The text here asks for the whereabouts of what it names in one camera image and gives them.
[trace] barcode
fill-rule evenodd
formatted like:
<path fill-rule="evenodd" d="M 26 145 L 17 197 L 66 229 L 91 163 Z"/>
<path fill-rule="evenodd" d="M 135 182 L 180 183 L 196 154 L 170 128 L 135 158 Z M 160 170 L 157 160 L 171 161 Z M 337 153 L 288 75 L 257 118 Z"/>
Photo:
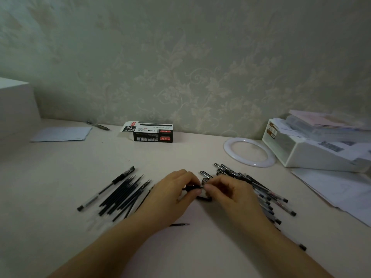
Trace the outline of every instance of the barcode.
<path fill-rule="evenodd" d="M 348 145 L 348 146 L 355 145 L 355 142 L 341 142 L 341 143 L 344 143 L 344 144 L 346 144 L 346 145 Z"/>
<path fill-rule="evenodd" d="M 323 147 L 331 149 L 332 151 L 335 151 L 335 152 L 340 152 L 341 150 L 344 150 L 344 148 L 341 148 L 339 146 L 333 145 L 333 144 L 328 143 L 328 142 L 321 142 L 318 145 L 321 145 Z"/>

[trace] hand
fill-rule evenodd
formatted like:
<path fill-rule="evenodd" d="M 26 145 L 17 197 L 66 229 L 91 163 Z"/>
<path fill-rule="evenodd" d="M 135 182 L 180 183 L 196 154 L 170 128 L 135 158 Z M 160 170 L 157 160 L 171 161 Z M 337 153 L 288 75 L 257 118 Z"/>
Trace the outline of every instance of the hand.
<path fill-rule="evenodd" d="M 184 214 L 201 189 L 189 191 L 178 200 L 185 185 L 200 185 L 198 178 L 186 170 L 172 172 L 157 183 L 134 216 L 145 222 L 153 232 L 168 227 Z"/>
<path fill-rule="evenodd" d="M 221 204 L 233 223 L 249 235 L 272 226 L 250 184 L 230 176 L 219 175 L 209 180 L 204 189 Z"/>

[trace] person's left hand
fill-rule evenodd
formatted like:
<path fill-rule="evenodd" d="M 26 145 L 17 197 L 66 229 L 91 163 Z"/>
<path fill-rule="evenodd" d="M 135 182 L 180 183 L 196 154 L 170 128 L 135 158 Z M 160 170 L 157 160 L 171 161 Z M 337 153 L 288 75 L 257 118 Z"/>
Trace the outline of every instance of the person's left hand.
<path fill-rule="evenodd" d="M 186 170 L 172 172 L 158 182 L 133 216 L 157 232 L 174 223 L 184 214 L 201 189 L 189 191 L 178 200 L 185 185 L 200 185 L 198 178 Z"/>

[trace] clear plastic container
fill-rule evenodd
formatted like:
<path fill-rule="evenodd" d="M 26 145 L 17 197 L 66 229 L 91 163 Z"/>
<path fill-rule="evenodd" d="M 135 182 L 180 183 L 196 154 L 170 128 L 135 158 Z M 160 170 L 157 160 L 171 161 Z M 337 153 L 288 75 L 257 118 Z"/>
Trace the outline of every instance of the clear plastic container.
<path fill-rule="evenodd" d="M 287 124 L 296 131 L 302 133 L 306 138 L 322 142 L 366 142 L 371 143 L 371 131 L 355 129 L 334 129 L 316 127 L 304 122 L 294 115 L 286 118 Z"/>

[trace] floral wallpaper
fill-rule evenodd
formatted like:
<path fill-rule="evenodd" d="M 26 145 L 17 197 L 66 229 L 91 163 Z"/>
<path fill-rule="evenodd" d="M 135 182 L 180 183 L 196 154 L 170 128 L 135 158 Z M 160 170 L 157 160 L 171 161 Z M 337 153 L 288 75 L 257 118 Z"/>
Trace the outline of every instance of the floral wallpaper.
<path fill-rule="evenodd" d="M 261 138 L 289 109 L 371 115 L 371 0 L 0 0 L 0 76 L 43 117 Z"/>

